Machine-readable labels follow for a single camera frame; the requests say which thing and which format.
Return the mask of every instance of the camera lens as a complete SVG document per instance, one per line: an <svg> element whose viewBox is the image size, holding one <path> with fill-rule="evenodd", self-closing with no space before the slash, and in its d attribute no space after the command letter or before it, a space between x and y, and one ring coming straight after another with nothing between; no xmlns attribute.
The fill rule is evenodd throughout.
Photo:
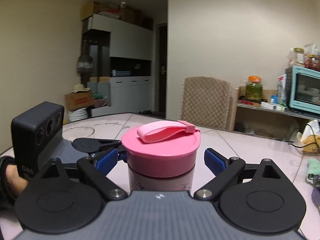
<svg viewBox="0 0 320 240"><path fill-rule="evenodd" d="M37 145L40 145L43 139L43 129L40 128L39 131L37 132L37 137L36 137L36 143Z"/></svg>
<svg viewBox="0 0 320 240"><path fill-rule="evenodd" d="M57 119L56 119L56 124L59 125L61 122L61 113L58 114Z"/></svg>
<svg viewBox="0 0 320 240"><path fill-rule="evenodd" d="M47 135L51 133L52 127L53 127L53 120L51 119L47 124Z"/></svg>

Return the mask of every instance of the orange lid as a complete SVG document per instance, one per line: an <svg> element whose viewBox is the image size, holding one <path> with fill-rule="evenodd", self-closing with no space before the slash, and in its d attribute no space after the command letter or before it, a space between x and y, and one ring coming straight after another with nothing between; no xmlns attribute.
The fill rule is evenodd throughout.
<svg viewBox="0 0 320 240"><path fill-rule="evenodd" d="M250 76L248 77L248 80L254 83L261 83L261 77L258 76Z"/></svg>

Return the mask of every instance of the drawer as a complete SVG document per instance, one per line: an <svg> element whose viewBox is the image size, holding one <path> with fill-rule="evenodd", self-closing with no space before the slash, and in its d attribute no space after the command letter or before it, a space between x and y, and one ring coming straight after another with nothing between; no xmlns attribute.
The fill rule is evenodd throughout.
<svg viewBox="0 0 320 240"><path fill-rule="evenodd" d="M111 77L110 88L151 84L151 77Z"/></svg>

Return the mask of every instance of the metal screw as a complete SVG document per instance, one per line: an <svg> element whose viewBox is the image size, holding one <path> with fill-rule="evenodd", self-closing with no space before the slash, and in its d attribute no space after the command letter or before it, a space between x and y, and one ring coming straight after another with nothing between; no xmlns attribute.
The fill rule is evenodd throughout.
<svg viewBox="0 0 320 240"><path fill-rule="evenodd" d="M125 192L122 189L115 188L115 189L110 190L109 194L111 197L119 198L119 197L123 197L125 195Z"/></svg>
<svg viewBox="0 0 320 240"><path fill-rule="evenodd" d="M196 192L196 194L201 198L208 198L212 196L212 191L208 189L200 189Z"/></svg>

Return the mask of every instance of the blue gripper pad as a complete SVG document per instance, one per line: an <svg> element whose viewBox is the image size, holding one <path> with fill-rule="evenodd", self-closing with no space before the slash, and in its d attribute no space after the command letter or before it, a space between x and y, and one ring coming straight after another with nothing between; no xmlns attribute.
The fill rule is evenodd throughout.
<svg viewBox="0 0 320 240"><path fill-rule="evenodd" d="M204 151L204 164L215 176L227 168L228 162L229 160L227 158L211 148Z"/></svg>
<svg viewBox="0 0 320 240"><path fill-rule="evenodd" d="M113 149L107 155L97 160L96 169L105 176L116 166L118 162L118 151Z"/></svg>

